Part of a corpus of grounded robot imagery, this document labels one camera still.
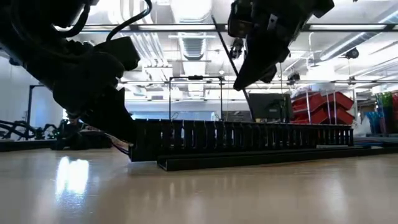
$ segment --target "computer monitor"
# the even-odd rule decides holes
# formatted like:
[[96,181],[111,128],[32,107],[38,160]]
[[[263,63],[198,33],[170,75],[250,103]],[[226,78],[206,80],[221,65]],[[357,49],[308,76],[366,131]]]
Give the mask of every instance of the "computer monitor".
[[294,118],[289,94],[250,93],[248,103],[255,119],[290,120]]

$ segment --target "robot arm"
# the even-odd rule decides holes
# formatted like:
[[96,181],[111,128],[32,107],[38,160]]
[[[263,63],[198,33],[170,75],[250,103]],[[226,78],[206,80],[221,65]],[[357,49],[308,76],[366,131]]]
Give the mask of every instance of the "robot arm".
[[[123,72],[140,60],[129,37],[113,40],[118,31],[150,13],[148,8],[120,24],[106,42],[96,46],[67,40],[85,25],[90,6],[98,0],[2,0],[0,48],[53,93],[55,101],[80,118],[127,142],[136,141],[136,124],[124,107],[124,90],[117,90]],[[277,62],[289,54],[288,46],[314,14],[333,7],[332,0],[236,0],[231,6],[228,33],[246,38],[248,54],[236,79],[235,89],[271,80]],[[67,28],[82,14],[69,31]]]

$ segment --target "table surface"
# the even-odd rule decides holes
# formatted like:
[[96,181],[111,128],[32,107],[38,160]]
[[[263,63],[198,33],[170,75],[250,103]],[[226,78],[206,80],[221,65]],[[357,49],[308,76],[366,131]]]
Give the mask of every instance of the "table surface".
[[115,149],[0,153],[0,223],[397,223],[398,155],[165,172]]

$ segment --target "ceiling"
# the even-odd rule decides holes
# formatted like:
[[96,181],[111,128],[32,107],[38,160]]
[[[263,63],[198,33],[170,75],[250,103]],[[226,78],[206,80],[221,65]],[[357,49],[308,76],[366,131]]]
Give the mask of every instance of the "ceiling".
[[[211,24],[209,15],[214,15],[217,23],[226,23],[229,16],[231,0],[157,0],[152,1],[154,8],[150,17],[138,24],[179,24],[195,23]],[[335,8],[321,19],[312,17],[308,23],[312,24],[374,24],[383,21],[387,16],[398,11],[397,1],[336,0]],[[117,24],[137,14],[144,8],[141,0],[101,0],[92,7],[88,24]],[[128,90],[128,100],[166,99],[168,85],[152,83],[166,81],[170,76],[184,75],[222,75],[226,80],[234,80],[235,74],[223,50],[218,34],[207,33],[140,33],[132,35],[133,42],[142,58],[142,63],[133,72],[126,72],[123,81],[133,81],[123,84]],[[205,39],[193,39],[193,35],[205,35]],[[233,39],[227,33],[222,33],[228,47]],[[286,76],[299,72],[302,80],[347,80],[350,75],[356,75],[357,80],[385,80],[394,79],[398,75],[398,33],[381,33],[363,43],[353,46],[359,50],[357,59],[347,60],[337,57],[320,60],[322,53],[335,50],[347,40],[356,37],[358,33],[347,32],[316,32],[301,33],[291,44],[291,57],[277,65],[278,74],[274,80],[286,80]],[[103,42],[104,33],[84,33],[76,37],[79,40],[90,41],[94,44]],[[203,54],[201,59],[195,55]],[[234,61],[237,67],[242,64],[242,57]],[[358,84],[358,92],[371,95],[369,88],[378,84]],[[220,97],[220,86],[217,84],[173,84],[173,98],[208,98]],[[286,86],[283,91],[300,88],[306,85]],[[337,85],[339,90],[352,89],[349,85]],[[280,92],[280,84],[265,85],[258,83],[249,87],[255,92]],[[224,90],[230,98],[243,98],[242,93]]]

